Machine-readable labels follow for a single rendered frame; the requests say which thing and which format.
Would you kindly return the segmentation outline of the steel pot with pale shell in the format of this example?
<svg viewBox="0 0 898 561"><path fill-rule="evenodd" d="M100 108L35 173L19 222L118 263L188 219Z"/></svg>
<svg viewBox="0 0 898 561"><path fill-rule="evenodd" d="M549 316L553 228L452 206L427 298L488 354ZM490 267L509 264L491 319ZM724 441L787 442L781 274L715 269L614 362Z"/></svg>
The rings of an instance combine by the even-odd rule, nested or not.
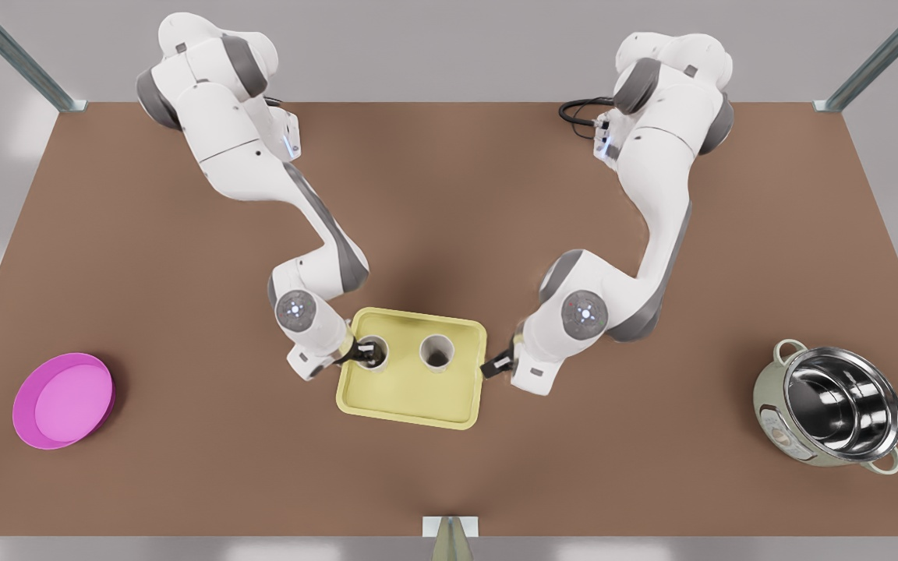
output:
<svg viewBox="0 0 898 561"><path fill-rule="evenodd" d="M797 462L898 473L898 395L855 352L778 341L753 384L752 404L764 436Z"/></svg>

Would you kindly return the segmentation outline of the silver frame post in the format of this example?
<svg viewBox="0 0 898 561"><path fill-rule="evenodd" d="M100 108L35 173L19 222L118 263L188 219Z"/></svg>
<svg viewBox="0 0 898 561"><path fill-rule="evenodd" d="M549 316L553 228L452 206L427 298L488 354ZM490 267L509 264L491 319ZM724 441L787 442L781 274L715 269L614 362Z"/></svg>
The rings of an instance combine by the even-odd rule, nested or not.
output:
<svg viewBox="0 0 898 561"><path fill-rule="evenodd" d="M88 102L72 98L0 24L0 56L57 111L85 111Z"/></svg>
<svg viewBox="0 0 898 561"><path fill-rule="evenodd" d="M474 561L469 539L479 536L479 518L424 516L422 536L435 538L430 561Z"/></svg>
<svg viewBox="0 0 898 561"><path fill-rule="evenodd" d="M898 27L829 97L823 100L813 100L813 110L820 111L820 113L841 113L897 59Z"/></svg>

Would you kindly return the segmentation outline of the pink round bowl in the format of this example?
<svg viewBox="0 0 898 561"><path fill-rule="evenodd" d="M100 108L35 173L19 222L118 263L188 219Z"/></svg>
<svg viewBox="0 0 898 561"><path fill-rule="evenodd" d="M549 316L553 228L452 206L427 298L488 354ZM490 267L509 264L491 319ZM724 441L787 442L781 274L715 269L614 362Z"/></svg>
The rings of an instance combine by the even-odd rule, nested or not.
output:
<svg viewBox="0 0 898 561"><path fill-rule="evenodd" d="M89 354L63 354L39 365L23 381L12 405L22 443L60 450L98 430L115 406L110 369Z"/></svg>

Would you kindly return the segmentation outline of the white IKEA cup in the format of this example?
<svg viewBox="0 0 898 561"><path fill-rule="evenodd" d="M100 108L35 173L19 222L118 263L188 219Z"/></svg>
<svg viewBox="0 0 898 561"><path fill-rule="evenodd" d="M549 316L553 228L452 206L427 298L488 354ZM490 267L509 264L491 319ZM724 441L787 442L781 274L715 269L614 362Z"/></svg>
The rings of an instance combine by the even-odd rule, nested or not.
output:
<svg viewBox="0 0 898 561"><path fill-rule="evenodd" d="M382 372L388 355L389 347L383 337L365 335L355 342L352 360L367 372Z"/></svg>
<svg viewBox="0 0 898 561"><path fill-rule="evenodd" d="M419 345L419 357L429 372L445 372L454 358L453 342L444 334L428 335Z"/></svg>

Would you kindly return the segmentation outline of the pale yellow tray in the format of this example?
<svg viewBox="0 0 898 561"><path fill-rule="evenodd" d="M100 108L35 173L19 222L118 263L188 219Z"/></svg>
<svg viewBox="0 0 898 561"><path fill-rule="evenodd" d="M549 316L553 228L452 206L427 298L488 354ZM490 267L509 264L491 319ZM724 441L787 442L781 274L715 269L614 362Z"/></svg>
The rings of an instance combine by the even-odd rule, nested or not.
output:
<svg viewBox="0 0 898 561"><path fill-rule="evenodd" d="M364 418L465 430L479 415L487 331L474 320L364 308L352 319L357 338L383 337L389 347L382 372L367 372L355 362L341 369L336 404ZM429 372L419 357L428 335L444 334L455 352L445 372Z"/></svg>

